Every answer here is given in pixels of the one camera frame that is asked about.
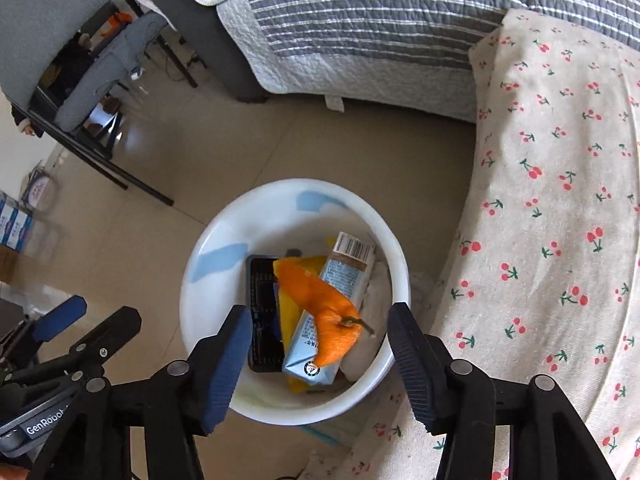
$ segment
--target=white plastic bucket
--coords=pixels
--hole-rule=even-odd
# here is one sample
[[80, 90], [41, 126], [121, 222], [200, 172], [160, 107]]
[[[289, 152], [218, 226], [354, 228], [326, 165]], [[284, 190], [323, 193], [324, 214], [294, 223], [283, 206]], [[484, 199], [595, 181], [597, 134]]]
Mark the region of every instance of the white plastic bucket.
[[[204, 231], [191, 253], [180, 293], [182, 339], [190, 352], [217, 334], [234, 304], [245, 302], [244, 259], [249, 254], [326, 254], [326, 240], [344, 231], [375, 242], [389, 267], [393, 301], [410, 303], [409, 272], [398, 240], [363, 199], [319, 180], [281, 180], [234, 200]], [[279, 373], [255, 373], [245, 365], [231, 400], [244, 416], [282, 426], [311, 424], [339, 415], [385, 377], [393, 355], [385, 338], [366, 373], [337, 393], [293, 394]]]

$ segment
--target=beige floor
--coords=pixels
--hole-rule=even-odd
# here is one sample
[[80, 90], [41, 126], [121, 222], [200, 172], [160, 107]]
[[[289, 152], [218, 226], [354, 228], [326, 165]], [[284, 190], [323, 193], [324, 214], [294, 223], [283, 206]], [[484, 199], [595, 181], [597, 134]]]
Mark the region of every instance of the beige floor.
[[[150, 53], [162, 61], [147, 62], [124, 99], [126, 134], [116, 160], [174, 198], [175, 207], [122, 191], [70, 155], [53, 169], [57, 193], [40, 215], [58, 236], [55, 251], [24, 260], [17, 276], [36, 301], [50, 298], [52, 288], [84, 296], [85, 326], [124, 304], [140, 311], [142, 332], [108, 362], [112, 382], [148, 377], [184, 356], [178, 295], [191, 249], [216, 213], [260, 184], [310, 177], [356, 192], [396, 233], [410, 269], [437, 276], [465, 202], [473, 126], [354, 101], [341, 114], [318, 96], [243, 105], [201, 66], [193, 68], [198, 89], [171, 81], [161, 52]], [[82, 330], [65, 333], [47, 354], [68, 349]], [[134, 471], [144, 478], [140, 435]], [[297, 428], [231, 412], [199, 447], [206, 478], [218, 480], [295, 475], [312, 449], [328, 449]]]

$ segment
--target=gray chair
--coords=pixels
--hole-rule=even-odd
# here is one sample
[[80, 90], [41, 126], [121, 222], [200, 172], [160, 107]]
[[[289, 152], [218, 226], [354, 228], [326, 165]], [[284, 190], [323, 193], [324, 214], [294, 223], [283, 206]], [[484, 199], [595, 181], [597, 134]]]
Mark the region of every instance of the gray chair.
[[78, 86], [63, 103], [40, 86], [40, 79], [66, 42], [111, 0], [0, 0], [0, 88], [9, 101], [35, 124], [123, 189], [116, 176], [168, 205], [173, 201], [113, 164], [82, 124], [100, 99], [121, 78], [140, 65], [146, 46], [157, 41], [197, 86], [159, 35], [166, 20], [155, 13], [140, 16], [100, 53]]

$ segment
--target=barcode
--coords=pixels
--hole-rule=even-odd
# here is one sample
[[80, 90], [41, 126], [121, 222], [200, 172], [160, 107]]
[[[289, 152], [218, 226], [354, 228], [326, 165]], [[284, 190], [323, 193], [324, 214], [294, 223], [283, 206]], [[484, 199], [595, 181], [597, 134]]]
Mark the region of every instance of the barcode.
[[356, 237], [348, 235], [347, 233], [340, 233], [335, 242], [334, 253], [346, 254], [366, 264], [371, 249], [372, 247], [369, 244], [362, 243]]

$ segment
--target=cherry print fabric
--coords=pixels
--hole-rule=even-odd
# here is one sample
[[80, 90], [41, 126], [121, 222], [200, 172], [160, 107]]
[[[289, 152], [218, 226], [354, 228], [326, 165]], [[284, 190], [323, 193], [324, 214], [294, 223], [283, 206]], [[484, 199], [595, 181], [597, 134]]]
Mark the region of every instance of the cherry print fabric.
[[[615, 476], [640, 480], [640, 53], [512, 9], [470, 61], [474, 174], [421, 326], [492, 377], [552, 376]], [[444, 438], [396, 375], [383, 387], [350, 455], [316, 456], [301, 478], [436, 476]], [[507, 442], [498, 428], [492, 480], [508, 476]]]

